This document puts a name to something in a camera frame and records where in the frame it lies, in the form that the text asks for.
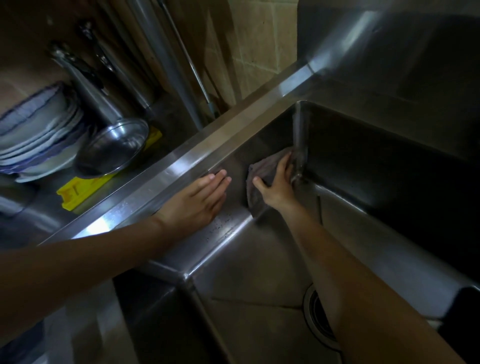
cleaning cloth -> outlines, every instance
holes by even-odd
[[[253,178],[258,176],[265,182],[267,186],[271,186],[273,179],[275,178],[278,162],[285,156],[285,154],[291,152],[292,150],[293,147],[289,146],[255,164],[251,164],[248,167],[247,202],[248,210],[254,218],[261,215],[261,213],[267,208],[267,205],[265,204],[260,191],[257,190],[257,188],[253,185]]]

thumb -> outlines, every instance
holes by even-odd
[[[260,193],[263,194],[266,192],[268,189],[267,186],[265,186],[265,183],[262,181],[260,177],[254,177],[253,178],[253,185],[260,191]]]

sink drain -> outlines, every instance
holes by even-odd
[[[328,323],[324,308],[313,284],[307,289],[303,297],[303,314],[315,337],[325,346],[339,352],[340,344]]]

yellow tray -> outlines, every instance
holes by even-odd
[[[150,127],[150,134],[145,143],[145,149],[149,148],[154,142],[162,137],[162,133],[153,126]],[[83,201],[90,197],[96,190],[110,181],[116,173],[107,176],[84,180],[75,177],[57,190],[57,194],[62,197],[61,206],[68,211],[72,211]]]

hand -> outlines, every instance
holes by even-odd
[[[232,179],[226,175],[221,170],[197,179],[154,214],[169,238],[181,240],[212,222],[227,198],[225,191]]]
[[[288,163],[291,152],[284,156],[276,168],[272,187],[267,187],[260,177],[254,177],[253,185],[260,191],[267,205],[281,212],[282,209],[296,202],[290,176],[293,165]]]

